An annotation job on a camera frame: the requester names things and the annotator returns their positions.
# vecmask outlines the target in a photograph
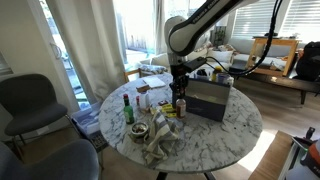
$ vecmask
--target window blind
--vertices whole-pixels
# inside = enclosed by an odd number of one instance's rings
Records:
[[[237,10],[232,37],[251,39],[269,32],[275,0],[260,0]]]
[[[304,42],[320,41],[320,0],[291,0],[280,35],[299,33]]]

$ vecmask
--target wooden cabinet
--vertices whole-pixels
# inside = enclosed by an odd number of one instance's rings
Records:
[[[252,57],[255,56],[256,48],[259,44],[266,45],[268,41],[268,38],[256,38],[254,41],[254,44],[252,46],[249,59],[247,61],[246,68],[250,68],[254,65],[254,61],[252,60]],[[299,44],[298,40],[294,39],[273,39],[271,45],[279,45],[279,46],[290,46],[290,51],[288,54],[288,60],[286,62],[286,66],[284,68],[284,71],[275,71],[271,70],[270,68],[261,68],[258,67],[254,72],[260,73],[260,74],[267,74],[267,75],[273,75],[273,76],[287,76],[288,72],[290,70],[292,61],[295,56],[295,52],[297,49],[297,46]]]

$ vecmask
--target white wall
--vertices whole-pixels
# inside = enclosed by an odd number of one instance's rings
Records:
[[[63,64],[55,59],[50,42],[54,41],[38,0],[0,0],[0,51],[13,73],[36,72],[47,76],[58,102],[65,105],[69,113],[78,111]],[[10,120],[2,111],[0,109],[1,140],[8,138],[3,130]],[[64,125],[66,120],[61,120],[50,129]]]

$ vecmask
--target sunlight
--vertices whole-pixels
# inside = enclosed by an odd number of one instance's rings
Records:
[[[275,138],[276,132],[275,130],[263,130],[256,146],[238,164],[253,172]]]

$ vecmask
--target table leg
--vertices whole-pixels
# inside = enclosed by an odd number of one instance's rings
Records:
[[[207,178],[207,180],[216,180],[216,178],[211,172],[204,173],[204,176]]]
[[[165,180],[167,178],[168,173],[159,172],[157,180]]]

